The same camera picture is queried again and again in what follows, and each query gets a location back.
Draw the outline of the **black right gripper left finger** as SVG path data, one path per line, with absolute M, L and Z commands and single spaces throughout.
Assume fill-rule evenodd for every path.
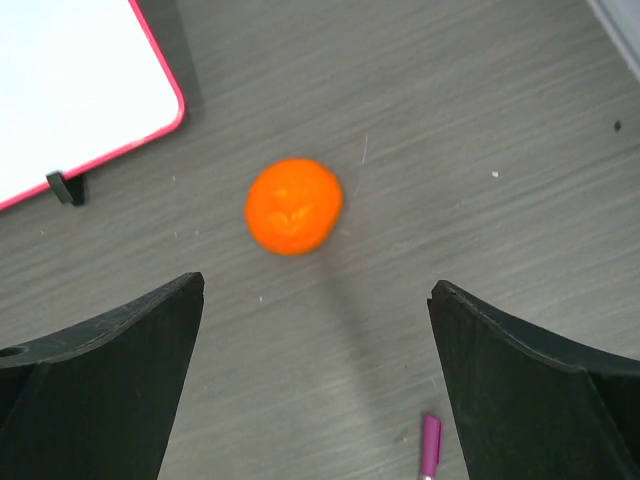
M 157 478 L 203 306 L 191 272 L 2 349 L 2 478 Z

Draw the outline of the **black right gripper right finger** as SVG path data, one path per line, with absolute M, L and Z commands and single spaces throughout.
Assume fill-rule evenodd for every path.
M 470 478 L 638 478 L 638 361 L 449 281 L 437 282 L 427 307 Z

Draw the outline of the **magenta marker cap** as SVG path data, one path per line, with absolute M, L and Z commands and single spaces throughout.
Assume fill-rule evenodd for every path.
M 431 414 L 423 417 L 420 479 L 434 480 L 440 463 L 442 422 Z

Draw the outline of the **pink framed whiteboard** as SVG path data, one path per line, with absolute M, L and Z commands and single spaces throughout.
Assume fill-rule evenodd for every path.
M 136 1 L 1 4 L 1 206 L 174 131 L 186 103 Z

